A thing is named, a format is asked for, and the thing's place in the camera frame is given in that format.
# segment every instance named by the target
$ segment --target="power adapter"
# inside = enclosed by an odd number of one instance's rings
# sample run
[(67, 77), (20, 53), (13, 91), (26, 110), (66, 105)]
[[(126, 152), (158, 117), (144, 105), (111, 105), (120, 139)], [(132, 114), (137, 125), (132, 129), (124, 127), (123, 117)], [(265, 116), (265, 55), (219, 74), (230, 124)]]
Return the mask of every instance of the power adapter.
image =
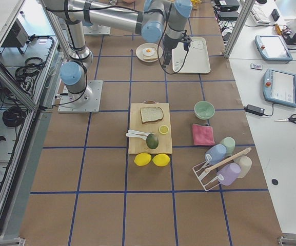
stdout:
[(244, 110), (246, 112), (248, 112), (248, 113), (255, 114), (255, 115), (258, 115), (258, 116), (265, 115), (264, 114), (265, 109), (260, 108), (260, 107), (256, 107), (256, 106), (253, 106), (253, 105), (250, 105), (250, 104), (247, 104), (247, 106), (244, 107)]

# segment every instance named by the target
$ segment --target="tablet screen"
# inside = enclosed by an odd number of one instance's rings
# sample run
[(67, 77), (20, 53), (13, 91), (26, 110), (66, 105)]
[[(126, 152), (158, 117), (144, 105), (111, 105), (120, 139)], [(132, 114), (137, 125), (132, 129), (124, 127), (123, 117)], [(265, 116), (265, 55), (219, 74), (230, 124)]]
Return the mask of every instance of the tablet screen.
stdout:
[(295, 103), (295, 77), (290, 74), (273, 71), (272, 97), (281, 101)]
[(265, 46), (263, 52), (266, 52), (266, 55), (269, 58), (288, 58), (289, 54), (287, 53), (284, 44), (281, 42), (280, 37), (278, 36), (261, 36), (262, 44)]

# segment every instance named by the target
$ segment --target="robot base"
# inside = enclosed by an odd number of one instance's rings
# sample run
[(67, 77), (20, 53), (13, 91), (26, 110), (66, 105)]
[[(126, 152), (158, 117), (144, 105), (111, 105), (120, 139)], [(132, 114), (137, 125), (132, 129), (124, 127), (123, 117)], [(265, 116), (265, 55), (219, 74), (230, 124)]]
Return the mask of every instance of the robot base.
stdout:
[[(93, 91), (93, 97), (81, 106), (75, 106), (73, 103), (66, 105), (60, 105), (58, 108), (59, 113), (97, 113), (100, 107), (101, 92), (102, 92), (102, 80), (89, 80), (87, 86)], [(66, 86), (64, 86), (63, 93), (68, 93)], [(68, 96), (63, 96), (60, 100), (60, 104), (70, 102)]]

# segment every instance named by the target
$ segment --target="blue cup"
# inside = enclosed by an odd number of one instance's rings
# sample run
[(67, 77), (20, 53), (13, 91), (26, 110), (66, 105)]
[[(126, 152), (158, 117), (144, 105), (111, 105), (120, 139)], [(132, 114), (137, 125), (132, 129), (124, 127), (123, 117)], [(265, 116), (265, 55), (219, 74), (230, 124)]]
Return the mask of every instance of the blue cup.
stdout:
[(226, 152), (224, 145), (215, 145), (206, 152), (205, 159), (209, 164), (215, 165), (224, 159)]

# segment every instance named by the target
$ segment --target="slice of bread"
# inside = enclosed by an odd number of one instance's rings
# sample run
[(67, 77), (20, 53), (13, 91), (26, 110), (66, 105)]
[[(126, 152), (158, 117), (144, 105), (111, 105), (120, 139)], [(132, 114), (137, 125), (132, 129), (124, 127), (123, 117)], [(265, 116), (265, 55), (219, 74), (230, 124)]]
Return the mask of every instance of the slice of bread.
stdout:
[(164, 118), (164, 112), (160, 107), (140, 108), (142, 123), (157, 122)]
[(147, 60), (147, 61), (149, 61), (149, 60), (157, 60), (158, 59), (157, 49), (154, 48), (154, 47), (151, 47), (149, 49), (153, 50), (154, 54), (152, 56), (147, 56), (147, 55), (143, 54), (143, 60)]

